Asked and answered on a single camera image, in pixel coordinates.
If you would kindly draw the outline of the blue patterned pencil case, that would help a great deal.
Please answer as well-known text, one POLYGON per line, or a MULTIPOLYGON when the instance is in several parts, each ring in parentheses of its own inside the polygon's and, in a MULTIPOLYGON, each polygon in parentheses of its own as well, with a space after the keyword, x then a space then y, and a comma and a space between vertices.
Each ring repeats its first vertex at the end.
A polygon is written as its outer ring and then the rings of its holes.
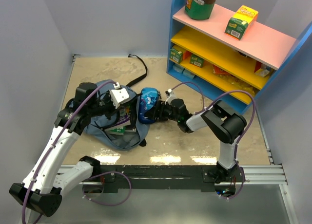
POLYGON ((160 99, 160 92, 156 88, 146 87, 141 90, 138 108, 138 120, 142 124, 152 124, 155 121, 146 117, 145 113, 156 105, 160 99))

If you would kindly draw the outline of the purple treehouse book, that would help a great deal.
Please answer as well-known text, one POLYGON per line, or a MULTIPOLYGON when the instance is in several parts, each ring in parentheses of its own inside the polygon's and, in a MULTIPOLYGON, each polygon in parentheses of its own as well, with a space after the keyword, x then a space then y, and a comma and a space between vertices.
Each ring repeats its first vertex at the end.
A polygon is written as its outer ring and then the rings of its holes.
POLYGON ((119 111, 119 119, 116 123, 113 124, 114 127, 118 127, 118 126, 127 126, 130 125, 131 120, 130 120, 131 116, 130 116, 130 108, 126 107, 124 109, 121 109, 119 111))

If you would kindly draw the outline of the blue student backpack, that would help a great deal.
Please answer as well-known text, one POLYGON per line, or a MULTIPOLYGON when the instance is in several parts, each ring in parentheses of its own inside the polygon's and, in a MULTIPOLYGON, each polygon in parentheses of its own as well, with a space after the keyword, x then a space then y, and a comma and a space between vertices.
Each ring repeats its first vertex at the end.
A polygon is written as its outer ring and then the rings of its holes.
POLYGON ((132 80, 128 83, 127 86, 122 86, 122 88, 125 88, 128 91, 130 98, 126 101, 125 105, 121 107, 121 109, 124 109, 128 106, 136 107, 137 131, 135 133, 125 132, 124 135, 111 135, 105 132, 106 129, 116 128, 113 126, 113 124, 116 123, 119 119, 119 111, 121 110, 120 109, 111 117, 111 119, 108 119, 105 115, 92 117, 90 124, 84 129, 85 134, 95 137, 103 144, 116 150, 130 150, 137 146, 146 146, 145 137, 147 136, 150 127, 147 124, 140 123, 140 121, 138 120, 139 99, 141 94, 135 93, 131 89, 131 86, 137 84, 147 76, 147 66, 145 63, 143 63, 143 66, 145 68, 145 74, 132 80))

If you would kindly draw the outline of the green treehouse book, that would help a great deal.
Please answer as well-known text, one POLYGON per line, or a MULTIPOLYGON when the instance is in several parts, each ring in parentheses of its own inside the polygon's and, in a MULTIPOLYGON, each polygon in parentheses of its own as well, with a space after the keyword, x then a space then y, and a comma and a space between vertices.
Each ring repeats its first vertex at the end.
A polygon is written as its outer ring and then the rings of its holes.
POLYGON ((124 126, 118 126, 117 128, 114 129, 106 129, 106 133, 111 134, 111 135, 124 135, 125 133, 125 127, 124 126))

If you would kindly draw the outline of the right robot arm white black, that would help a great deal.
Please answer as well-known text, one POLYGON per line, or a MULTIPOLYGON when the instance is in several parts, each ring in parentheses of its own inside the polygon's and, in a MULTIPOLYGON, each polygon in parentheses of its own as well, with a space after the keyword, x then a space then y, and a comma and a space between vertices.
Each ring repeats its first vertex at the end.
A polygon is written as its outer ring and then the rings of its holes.
POLYGON ((218 100, 207 110, 191 114, 180 98, 170 103, 158 101, 153 111, 154 120, 173 120, 184 133, 192 133, 208 127, 220 140, 220 156, 215 169, 209 172, 215 183, 227 182, 238 169, 237 143, 247 126, 246 119, 222 100, 218 100))

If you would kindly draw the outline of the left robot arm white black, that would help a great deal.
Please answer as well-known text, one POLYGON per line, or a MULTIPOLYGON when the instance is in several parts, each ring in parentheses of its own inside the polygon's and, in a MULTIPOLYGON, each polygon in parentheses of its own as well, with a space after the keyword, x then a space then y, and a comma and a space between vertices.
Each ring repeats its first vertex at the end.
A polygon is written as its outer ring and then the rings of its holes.
POLYGON ((30 209, 39 216, 50 217, 64 196, 80 182, 100 178, 99 161, 88 156, 66 173, 59 175, 58 171, 91 119, 111 116, 122 103, 118 97, 128 98, 128 94, 122 92, 119 83, 112 80, 101 84, 79 84, 75 96, 58 113, 50 139, 38 161, 21 183, 13 183, 9 189, 10 195, 22 206, 22 216, 30 209))

